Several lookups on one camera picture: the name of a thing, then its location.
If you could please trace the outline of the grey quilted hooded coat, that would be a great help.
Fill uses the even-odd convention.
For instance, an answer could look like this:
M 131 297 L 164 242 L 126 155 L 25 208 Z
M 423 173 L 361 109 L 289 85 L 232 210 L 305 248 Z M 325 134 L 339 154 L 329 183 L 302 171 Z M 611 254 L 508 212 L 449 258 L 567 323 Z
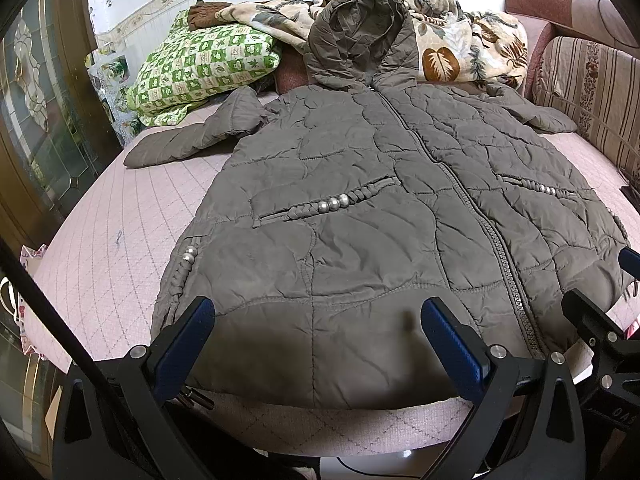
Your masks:
M 418 81 L 401 0 L 332 0 L 311 26 L 309 84 L 234 90 L 206 122 L 142 139 L 128 168 L 236 145 L 177 240 L 152 330 L 194 298 L 215 327 L 194 386 L 299 408 L 408 408 L 454 387 L 420 310 L 441 299 L 514 356 L 565 351 L 578 289 L 629 286 L 620 220 L 547 139 L 574 125 L 504 84 Z

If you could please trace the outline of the pink quilted mattress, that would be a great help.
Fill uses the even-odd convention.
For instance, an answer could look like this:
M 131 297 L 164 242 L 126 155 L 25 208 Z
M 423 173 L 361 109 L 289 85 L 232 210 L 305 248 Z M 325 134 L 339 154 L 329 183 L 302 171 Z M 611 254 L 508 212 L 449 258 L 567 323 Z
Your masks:
M 128 168 L 129 152 L 158 132 L 142 134 L 100 175 L 56 233 L 35 274 L 38 286 L 98 360 L 119 358 L 157 335 L 152 317 L 170 254 L 236 145 L 231 137 L 229 144 L 218 142 L 182 162 Z M 638 214 L 624 202 L 610 163 L 585 144 L 575 127 L 549 133 L 547 139 L 620 220 L 626 246 L 637 246 Z M 605 310 L 624 327 L 639 312 L 638 285 L 629 278 L 623 296 Z M 562 352 L 577 368 L 584 367 L 576 341 Z M 213 418 L 232 434 L 258 448 L 296 454 L 372 455 L 422 448 L 449 439 L 469 409 L 456 392 L 408 408 L 299 408 L 193 387 L 214 400 Z

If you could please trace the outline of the striped padded headboard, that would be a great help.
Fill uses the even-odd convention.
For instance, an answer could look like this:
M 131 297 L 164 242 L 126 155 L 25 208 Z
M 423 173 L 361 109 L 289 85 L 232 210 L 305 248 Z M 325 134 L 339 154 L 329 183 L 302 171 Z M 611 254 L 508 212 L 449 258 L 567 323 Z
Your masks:
M 524 96 L 555 107 L 639 185 L 639 41 L 611 0 L 504 0 L 528 37 Z

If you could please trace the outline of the leaf pattern cream blanket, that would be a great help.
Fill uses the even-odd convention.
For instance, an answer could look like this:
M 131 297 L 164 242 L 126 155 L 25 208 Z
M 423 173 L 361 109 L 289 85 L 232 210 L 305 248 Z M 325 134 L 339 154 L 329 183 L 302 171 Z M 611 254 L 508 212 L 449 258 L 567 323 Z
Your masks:
M 332 0 L 241 2 L 219 10 L 219 24 L 239 23 L 304 50 L 311 26 Z M 418 45 L 421 82 L 501 82 L 517 89 L 526 79 L 526 30 L 503 12 L 465 12 L 458 0 L 399 0 Z

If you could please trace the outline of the wooden stained glass door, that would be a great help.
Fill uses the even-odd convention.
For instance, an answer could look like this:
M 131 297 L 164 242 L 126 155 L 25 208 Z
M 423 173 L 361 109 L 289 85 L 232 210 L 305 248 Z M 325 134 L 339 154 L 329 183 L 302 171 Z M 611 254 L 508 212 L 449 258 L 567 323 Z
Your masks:
M 1 236 L 48 244 L 122 147 L 90 82 L 88 0 L 22 0 L 1 24 Z

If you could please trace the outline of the green white patterned pillow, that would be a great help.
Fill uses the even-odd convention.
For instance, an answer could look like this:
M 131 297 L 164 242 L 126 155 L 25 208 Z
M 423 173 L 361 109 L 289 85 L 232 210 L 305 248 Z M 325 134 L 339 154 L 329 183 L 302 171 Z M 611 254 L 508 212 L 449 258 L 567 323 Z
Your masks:
M 212 96 L 269 76 L 280 57 L 265 32 L 238 23 L 191 30 L 183 10 L 140 67 L 126 103 L 147 127 L 175 126 Z

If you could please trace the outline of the brown knitted garment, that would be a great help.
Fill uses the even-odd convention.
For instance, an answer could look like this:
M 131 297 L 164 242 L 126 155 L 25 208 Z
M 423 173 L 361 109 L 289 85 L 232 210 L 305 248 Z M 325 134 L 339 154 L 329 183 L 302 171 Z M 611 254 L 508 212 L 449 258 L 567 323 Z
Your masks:
M 234 23 L 235 19 L 224 14 L 230 3 L 223 1 L 205 2 L 198 0 L 188 11 L 186 20 L 190 32 L 194 30 Z

